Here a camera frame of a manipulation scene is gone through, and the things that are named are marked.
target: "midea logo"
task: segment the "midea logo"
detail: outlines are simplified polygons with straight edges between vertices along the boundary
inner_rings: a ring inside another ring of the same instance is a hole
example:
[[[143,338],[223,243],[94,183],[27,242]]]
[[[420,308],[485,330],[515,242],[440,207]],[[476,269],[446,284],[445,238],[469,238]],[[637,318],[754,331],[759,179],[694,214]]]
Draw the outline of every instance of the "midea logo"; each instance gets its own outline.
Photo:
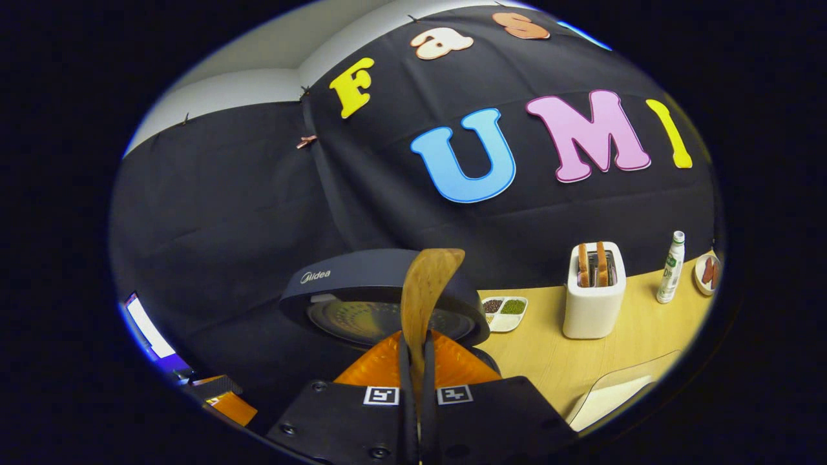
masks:
[[[304,284],[308,281],[317,280],[319,278],[327,278],[328,276],[330,276],[330,270],[320,271],[318,273],[313,273],[312,271],[308,271],[307,273],[304,273],[300,283]]]

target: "bread slice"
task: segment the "bread slice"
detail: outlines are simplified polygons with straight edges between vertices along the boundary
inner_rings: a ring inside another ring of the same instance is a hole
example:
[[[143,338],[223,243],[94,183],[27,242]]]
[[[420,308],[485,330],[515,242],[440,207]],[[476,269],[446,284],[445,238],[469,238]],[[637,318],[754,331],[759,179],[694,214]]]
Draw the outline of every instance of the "bread slice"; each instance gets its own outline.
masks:
[[[609,264],[606,262],[606,249],[603,242],[597,242],[597,287],[609,286]]]
[[[710,289],[714,289],[718,287],[718,280],[720,279],[720,267],[718,266],[718,262],[712,264],[712,286]]]
[[[712,257],[706,257],[706,266],[704,267],[704,275],[700,278],[700,282],[702,284],[706,284],[712,280],[712,275],[715,271],[714,262],[712,262]]]
[[[589,256],[586,253],[586,244],[577,246],[577,263],[580,272],[580,287],[589,287]]]

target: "white bottle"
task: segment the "white bottle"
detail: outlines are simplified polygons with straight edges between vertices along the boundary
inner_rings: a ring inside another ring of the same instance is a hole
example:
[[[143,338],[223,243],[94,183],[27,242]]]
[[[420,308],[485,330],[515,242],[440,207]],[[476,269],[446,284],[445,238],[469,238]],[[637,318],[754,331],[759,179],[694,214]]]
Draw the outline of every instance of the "white bottle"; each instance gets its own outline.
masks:
[[[661,304],[666,304],[675,297],[677,282],[681,277],[681,268],[683,267],[683,242],[683,232],[675,231],[675,233],[672,234],[672,246],[669,247],[669,255],[667,255],[666,268],[663,270],[661,286],[657,289],[657,301]]]

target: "screw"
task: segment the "screw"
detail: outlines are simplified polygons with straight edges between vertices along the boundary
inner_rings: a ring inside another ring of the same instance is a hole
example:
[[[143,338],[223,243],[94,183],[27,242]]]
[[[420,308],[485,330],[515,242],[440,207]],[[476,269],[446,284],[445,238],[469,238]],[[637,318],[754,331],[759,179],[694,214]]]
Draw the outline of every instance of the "screw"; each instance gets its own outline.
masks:
[[[373,448],[370,450],[370,456],[373,458],[385,458],[390,455],[390,451],[386,448]]]

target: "black mount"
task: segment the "black mount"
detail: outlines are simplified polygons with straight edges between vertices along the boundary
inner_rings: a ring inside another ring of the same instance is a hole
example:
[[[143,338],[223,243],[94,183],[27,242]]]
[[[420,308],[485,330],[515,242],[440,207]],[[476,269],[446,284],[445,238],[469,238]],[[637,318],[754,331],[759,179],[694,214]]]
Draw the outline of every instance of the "black mount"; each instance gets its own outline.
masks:
[[[525,463],[576,439],[524,376],[435,389],[430,332],[418,439],[409,366],[400,338],[399,388],[313,381],[266,436],[321,463],[372,465]]]

